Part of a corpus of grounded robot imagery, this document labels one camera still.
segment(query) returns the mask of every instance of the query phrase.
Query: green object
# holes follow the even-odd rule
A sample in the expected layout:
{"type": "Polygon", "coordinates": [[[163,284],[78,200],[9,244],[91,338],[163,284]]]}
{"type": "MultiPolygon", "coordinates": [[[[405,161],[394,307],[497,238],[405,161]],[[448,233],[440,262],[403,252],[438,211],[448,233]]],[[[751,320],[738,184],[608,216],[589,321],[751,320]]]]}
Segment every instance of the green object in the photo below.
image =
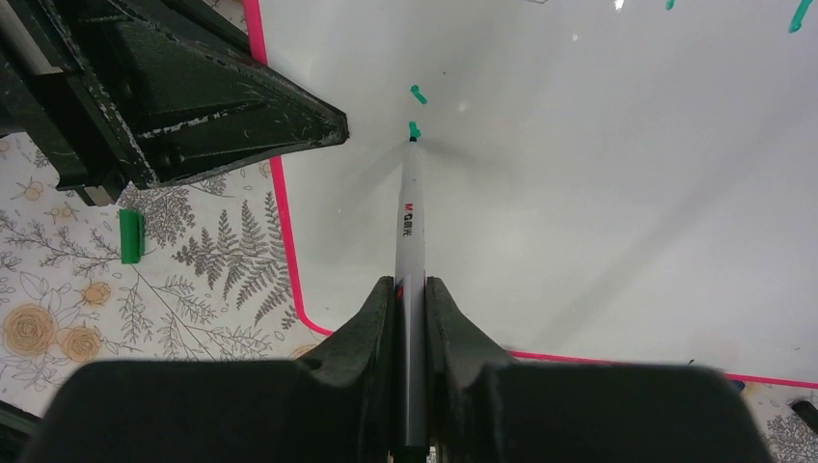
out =
{"type": "Polygon", "coordinates": [[[120,245],[123,263],[139,263],[145,253],[145,216],[135,210],[120,210],[120,245]]]}
{"type": "Polygon", "coordinates": [[[790,22],[790,34],[798,32],[799,29],[801,29],[801,22],[804,20],[804,15],[810,3],[812,3],[812,0],[801,0],[801,4],[798,6],[798,9],[795,10],[793,20],[790,22]]]}
{"type": "Polygon", "coordinates": [[[415,123],[415,121],[409,121],[409,136],[417,140],[421,138],[421,135],[421,130],[418,128],[417,123],[415,123]]]}
{"type": "Polygon", "coordinates": [[[415,96],[415,98],[417,98],[417,99],[418,99],[418,101],[419,101],[421,104],[426,104],[426,103],[428,102],[428,100],[426,99],[426,97],[425,97],[425,96],[423,96],[423,94],[421,93],[421,87],[420,87],[420,86],[418,86],[418,85],[413,85],[413,86],[412,86],[412,88],[411,88],[411,89],[409,89],[409,91],[410,91],[410,92],[412,92],[412,95],[414,95],[414,96],[415,96]]]}

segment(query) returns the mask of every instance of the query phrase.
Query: whiteboard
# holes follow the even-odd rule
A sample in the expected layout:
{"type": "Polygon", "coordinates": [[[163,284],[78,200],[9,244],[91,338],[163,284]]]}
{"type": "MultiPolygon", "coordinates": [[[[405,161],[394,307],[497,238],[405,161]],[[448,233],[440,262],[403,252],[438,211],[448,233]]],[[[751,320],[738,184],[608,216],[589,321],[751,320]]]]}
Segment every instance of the whiteboard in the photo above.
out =
{"type": "Polygon", "coordinates": [[[394,274],[417,121],[427,274],[498,343],[818,380],[818,11],[790,34],[798,7],[261,0],[269,66],[351,132],[279,172],[308,323],[394,274]]]}

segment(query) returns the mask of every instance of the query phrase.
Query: green marker stroke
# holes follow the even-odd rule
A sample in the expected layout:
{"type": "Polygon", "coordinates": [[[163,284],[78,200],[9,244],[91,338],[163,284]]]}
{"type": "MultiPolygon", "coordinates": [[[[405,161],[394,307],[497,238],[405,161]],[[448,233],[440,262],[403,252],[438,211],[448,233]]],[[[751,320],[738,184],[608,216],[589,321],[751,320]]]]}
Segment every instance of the green marker stroke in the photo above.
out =
{"type": "Polygon", "coordinates": [[[790,22],[790,34],[793,32],[798,32],[798,30],[801,29],[801,21],[804,20],[804,15],[806,14],[806,10],[809,8],[810,3],[812,3],[812,0],[801,0],[801,5],[799,5],[798,9],[795,10],[793,20],[790,22]]]}
{"type": "Polygon", "coordinates": [[[418,101],[419,101],[421,104],[426,104],[426,103],[428,102],[428,100],[426,99],[426,97],[425,97],[425,96],[423,96],[423,94],[421,93],[421,87],[420,87],[420,86],[418,86],[418,85],[413,85],[413,86],[412,86],[412,88],[411,88],[411,89],[409,89],[409,91],[410,91],[410,92],[412,92],[412,95],[414,95],[414,96],[415,96],[415,98],[417,98],[417,99],[418,99],[418,101]]]}
{"type": "Polygon", "coordinates": [[[418,128],[417,123],[415,123],[415,121],[409,121],[409,136],[417,140],[421,138],[421,135],[421,130],[418,128]]]}

